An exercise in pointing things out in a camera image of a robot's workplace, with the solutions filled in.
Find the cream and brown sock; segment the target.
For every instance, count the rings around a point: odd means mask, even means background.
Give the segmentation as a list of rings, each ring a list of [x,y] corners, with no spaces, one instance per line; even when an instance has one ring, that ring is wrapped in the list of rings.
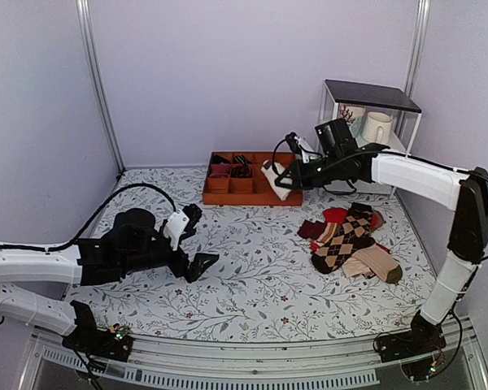
[[[291,190],[289,188],[279,187],[276,185],[275,180],[277,177],[285,171],[285,167],[278,162],[272,162],[271,160],[265,160],[262,163],[261,172],[267,179],[272,191],[277,197],[284,202],[290,195]]]

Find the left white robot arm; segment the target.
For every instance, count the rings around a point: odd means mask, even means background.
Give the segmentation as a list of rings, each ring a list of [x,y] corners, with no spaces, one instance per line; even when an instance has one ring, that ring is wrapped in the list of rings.
[[[196,233],[201,215],[196,205],[189,205],[156,227],[151,212],[132,208],[117,214],[112,228],[96,239],[79,239],[61,248],[0,244],[0,316],[72,336],[86,352],[98,352],[105,337],[88,305],[56,301],[18,284],[44,281],[97,286],[160,267],[193,283],[219,259],[210,253],[197,253],[190,259],[180,247]]]

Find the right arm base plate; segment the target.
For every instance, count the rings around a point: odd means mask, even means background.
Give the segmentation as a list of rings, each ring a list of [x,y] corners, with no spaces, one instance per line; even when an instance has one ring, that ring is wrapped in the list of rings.
[[[424,353],[439,351],[446,346],[442,333],[428,337],[416,335],[413,331],[383,332],[373,341],[373,349],[382,362],[413,358]]]

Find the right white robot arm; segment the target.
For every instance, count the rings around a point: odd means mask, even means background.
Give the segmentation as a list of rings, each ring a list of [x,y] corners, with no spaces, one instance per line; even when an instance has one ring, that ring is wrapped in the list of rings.
[[[447,167],[407,155],[387,145],[358,146],[344,119],[316,126],[321,151],[311,149],[295,133],[287,143],[296,159],[284,171],[272,162],[273,188],[308,190],[323,188],[336,180],[357,180],[389,185],[422,196],[455,216],[447,243],[447,258],[425,304],[416,314],[420,323],[404,337],[412,354],[423,353],[436,339],[431,325],[439,325],[455,302],[466,292],[474,272],[488,259],[488,172]]]

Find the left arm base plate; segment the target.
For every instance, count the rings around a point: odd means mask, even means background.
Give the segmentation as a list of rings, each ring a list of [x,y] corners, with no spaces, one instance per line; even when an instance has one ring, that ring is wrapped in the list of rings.
[[[84,353],[87,357],[106,358],[127,362],[132,352],[134,339],[119,329],[99,330],[77,327],[70,335],[63,337],[63,347]]]

